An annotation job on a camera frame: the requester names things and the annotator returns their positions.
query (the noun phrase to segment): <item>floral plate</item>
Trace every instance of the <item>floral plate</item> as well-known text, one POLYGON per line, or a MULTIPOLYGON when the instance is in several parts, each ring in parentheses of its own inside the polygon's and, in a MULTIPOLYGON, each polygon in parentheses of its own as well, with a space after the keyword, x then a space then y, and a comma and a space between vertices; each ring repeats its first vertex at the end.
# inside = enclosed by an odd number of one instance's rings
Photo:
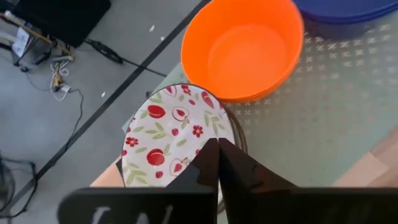
POLYGON ((234 143, 228 116, 210 92, 186 84, 159 90, 138 109, 127 129, 122 151, 126 187, 167 186, 209 138, 234 143))

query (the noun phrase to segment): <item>blue bowl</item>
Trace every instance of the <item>blue bowl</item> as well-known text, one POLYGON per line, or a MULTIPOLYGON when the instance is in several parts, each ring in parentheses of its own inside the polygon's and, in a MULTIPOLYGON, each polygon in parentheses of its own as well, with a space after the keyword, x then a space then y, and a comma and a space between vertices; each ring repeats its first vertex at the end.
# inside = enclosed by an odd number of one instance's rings
POLYGON ((385 12, 398 0, 294 0, 302 14, 314 21, 334 22, 358 19, 385 12))
POLYGON ((363 35, 365 32, 385 23, 398 9, 398 5, 376 14, 357 17, 352 20, 332 22, 320 21, 317 17, 303 15, 305 28, 316 36, 324 39, 352 39, 363 35))

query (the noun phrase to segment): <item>gray floor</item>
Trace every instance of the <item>gray floor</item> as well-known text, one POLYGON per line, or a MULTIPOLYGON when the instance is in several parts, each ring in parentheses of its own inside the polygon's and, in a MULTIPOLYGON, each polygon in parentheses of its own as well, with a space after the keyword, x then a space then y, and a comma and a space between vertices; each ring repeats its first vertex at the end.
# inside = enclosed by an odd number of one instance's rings
MULTIPOLYGON (((123 57, 141 63, 199 0, 115 0, 90 37, 110 46, 123 57)), ((150 68, 169 73, 180 60, 183 32, 152 62, 150 68)), ((71 93, 57 102, 51 93, 38 91, 25 74, 0 52, 0 150, 7 157, 34 161, 41 168, 67 141, 78 117, 80 97, 71 93)), ((81 126, 134 71, 133 65, 117 65, 82 45, 76 61, 68 65, 66 81, 84 94, 81 126)), ((49 64, 33 67, 30 79, 47 88, 49 64)), ((145 92, 163 77, 143 72, 95 121, 67 153, 40 180, 28 212, 14 223, 56 223, 57 205, 72 190, 89 184, 119 155, 124 134, 121 126, 145 100, 145 92)), ((17 188, 29 175, 16 170, 17 188)), ((24 197, 14 207, 18 210, 24 197)))

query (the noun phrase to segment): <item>wire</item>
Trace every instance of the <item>wire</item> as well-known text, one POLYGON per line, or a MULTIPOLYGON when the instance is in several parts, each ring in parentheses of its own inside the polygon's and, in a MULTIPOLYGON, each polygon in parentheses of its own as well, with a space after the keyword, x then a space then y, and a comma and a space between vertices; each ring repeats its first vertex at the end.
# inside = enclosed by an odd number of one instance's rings
POLYGON ((52 93, 52 95, 54 96, 54 98, 61 102, 63 101, 68 94, 68 90, 65 91, 65 94, 61 97, 58 98, 55 94, 55 90, 52 88, 54 86, 54 80, 58 77, 58 76, 68 76, 69 75, 69 70, 67 68, 65 68, 65 66, 68 64, 69 61, 66 62, 60 62, 60 63, 51 63, 50 64, 50 68, 52 70, 52 78, 51 78, 51 82, 50 82, 50 91, 52 93))
POLYGON ((83 117, 83 100, 85 99, 85 97, 84 97, 84 95, 81 93, 81 91, 79 89, 74 89, 74 90, 70 91, 70 93, 74 93, 74 92, 78 92, 79 95, 80 95, 80 98, 81 98, 80 106, 79 106, 80 107, 80 114, 79 114, 78 119, 76 120, 75 126, 73 127, 73 131, 72 131, 67 143, 65 144, 65 151, 63 152, 63 154, 66 153, 66 151, 68 150, 68 145, 69 145, 70 141, 72 140, 73 135, 76 132, 76 129, 77 129, 77 126, 79 125, 81 117, 83 117))
POLYGON ((162 77, 167 77, 167 75, 165 75, 165 74, 163 74, 161 72, 155 71, 153 69, 150 69, 150 68, 147 68, 145 66, 139 65, 136 62, 132 62, 132 61, 126 59, 126 58, 120 57, 114 50, 110 49, 108 46, 104 45, 100 41, 86 39, 85 43, 90 45, 90 46, 92 46, 101 55, 104 55, 106 58, 108 58, 108 59, 110 59, 110 60, 112 60, 112 61, 114 61, 116 63, 126 62, 126 63, 129 63, 131 65, 135 65, 135 66, 137 66, 139 68, 142 68, 144 70, 147 70, 149 72, 152 72, 152 73, 154 73, 156 75, 160 75, 162 77))
POLYGON ((36 90, 39 90, 39 91, 49 91, 49 90, 50 90, 50 89, 42 89, 42 88, 37 87, 37 86, 32 82, 32 80, 29 78, 29 74, 28 74, 27 72, 25 72, 25 75, 26 75, 27 80, 30 82, 30 84, 31 84, 36 90))
MULTIPOLYGON (((74 93, 74 92, 78 92, 79 95, 80 95, 80 98, 81 98, 81 100, 80 100, 80 114, 79 114, 78 119, 76 120, 76 123, 75 123, 74 127, 73 127, 73 131, 72 131, 72 133, 71 133, 71 135, 70 135, 70 137, 69 137, 69 139, 68 139, 68 141, 67 141, 67 143, 66 143, 66 145, 65 145, 65 149, 66 149, 65 152, 67 151, 69 142, 71 141, 73 135, 75 134, 76 129, 77 129, 77 126, 78 126, 78 124, 79 124, 79 122, 80 122, 80 120, 81 120, 81 118, 82 118, 82 116, 83 116, 83 100, 84 100, 84 96, 83 96, 83 94, 81 93, 81 91, 80 91, 79 89, 74 89, 74 90, 70 91, 70 93, 74 93)), ((25 205, 21 208, 21 210, 20 210, 19 212, 15 213, 14 215, 0 215, 0 218, 7 218, 7 219, 9 220, 9 222, 10 222, 11 219, 13 219, 13 218, 15 218, 15 217, 19 216, 20 214, 22 214, 22 213, 24 213, 24 212, 27 211, 27 207, 29 206, 30 201, 32 200, 34 194, 35 194, 36 191, 37 191, 37 187, 38 187, 38 185, 39 185, 39 183, 38 183, 39 180, 38 180, 38 178, 37 178, 36 165, 35 165, 33 162, 29 162, 29 161, 17 161, 17 160, 15 160, 15 159, 9 159, 9 158, 6 158, 6 157, 0 157, 0 161, 1 161, 1 162, 0 162, 0 163, 1 163, 1 164, 0 164, 0 167, 1 167, 2 169, 6 170, 6 171, 9 173, 9 176, 10 176, 10 185, 11 185, 11 192, 12 192, 12 196, 11 196, 10 199, 6 202, 6 204, 3 205, 2 208, 0 208, 0 212, 4 211, 4 210, 8 207, 8 205, 11 203, 11 201, 12 201, 14 195, 15 195, 15 187, 16 187, 16 184, 15 184, 14 176, 13 176, 13 174, 11 173, 11 171, 12 171, 12 170, 19 170, 19 171, 23 171, 23 172, 28 172, 28 171, 26 171, 26 170, 24 170, 24 169, 10 169, 10 168, 8 168, 8 166, 6 166, 6 165, 4 164, 3 161, 13 162, 13 163, 16 163, 16 164, 23 164, 23 163, 25 163, 25 164, 30 165, 30 168, 32 169, 32 172, 30 172, 30 173, 33 175, 33 181, 34 181, 34 186, 33 186, 33 189, 32 189, 32 191, 31 191, 30 195, 29 195, 29 198, 27 199, 25 205)))
POLYGON ((10 179, 11 179, 10 185, 11 185, 11 189, 12 189, 12 192, 13 192, 13 195, 10 197, 10 199, 7 201, 7 203, 0 209, 0 212, 4 211, 8 207, 10 202, 12 201, 12 198, 15 195, 15 187, 16 187, 14 176, 11 173, 12 169, 8 168, 8 166, 5 165, 5 163, 3 161, 12 162, 12 163, 15 163, 15 164, 28 164, 28 165, 30 165, 30 168, 32 169, 31 174, 32 174, 33 180, 34 180, 33 189, 32 189, 32 191, 31 191, 31 193, 29 195, 29 198, 27 199, 25 205, 21 208, 21 210, 19 212, 17 212, 16 214, 14 214, 14 215, 0 215, 0 218, 7 218, 10 221, 11 219, 13 219, 13 218, 15 218, 15 217, 19 216, 20 214, 22 214, 22 213, 27 211, 27 207, 29 206, 30 201, 33 198, 33 195, 36 193, 36 190, 37 190, 37 186, 38 186, 38 179, 37 179, 37 176, 36 176, 37 175, 37 171, 36 171, 36 165, 33 162, 18 161, 18 160, 15 160, 15 159, 8 159, 6 157, 1 157, 0 160, 1 160, 1 165, 0 166, 2 167, 2 169, 5 169, 5 170, 7 170, 9 172, 9 176, 10 176, 10 179))
POLYGON ((128 60, 128 59, 122 58, 122 60, 123 60, 124 62, 127 62, 127 63, 130 63, 130 64, 132 64, 132 65, 135 65, 135 66, 137 66, 137 67, 139 67, 139 68, 143 68, 144 70, 147 70, 147 71, 150 71, 150 72, 152 72, 152 73, 155 73, 156 75, 160 75, 160 76, 162 76, 162 77, 167 77, 167 75, 165 75, 165 74, 163 74, 163 73, 157 72, 157 71, 152 70, 152 69, 147 68, 147 67, 144 67, 144 66, 139 65, 139 64, 137 64, 137 63, 135 63, 135 62, 132 62, 132 61, 130 61, 130 60, 128 60))

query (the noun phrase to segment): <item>white cable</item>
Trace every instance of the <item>white cable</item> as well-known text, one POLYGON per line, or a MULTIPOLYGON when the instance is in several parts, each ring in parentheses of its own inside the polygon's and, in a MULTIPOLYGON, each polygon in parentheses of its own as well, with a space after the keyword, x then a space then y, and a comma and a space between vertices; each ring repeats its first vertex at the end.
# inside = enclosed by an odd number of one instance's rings
POLYGON ((54 96, 54 98, 57 101, 59 101, 59 102, 63 101, 67 97, 68 92, 66 91, 65 94, 61 98, 58 98, 56 96, 53 88, 52 88, 53 87, 53 82, 54 82, 54 78, 55 78, 55 76, 57 74, 57 70, 58 70, 59 75, 62 76, 62 77, 65 77, 65 76, 69 75, 69 70, 67 68, 65 68, 65 66, 68 63, 69 63, 69 61, 61 62, 61 63, 57 62, 57 63, 51 63, 50 64, 50 68, 51 68, 51 71, 52 71, 52 78, 51 78, 51 82, 50 82, 50 91, 51 91, 52 95, 54 96))

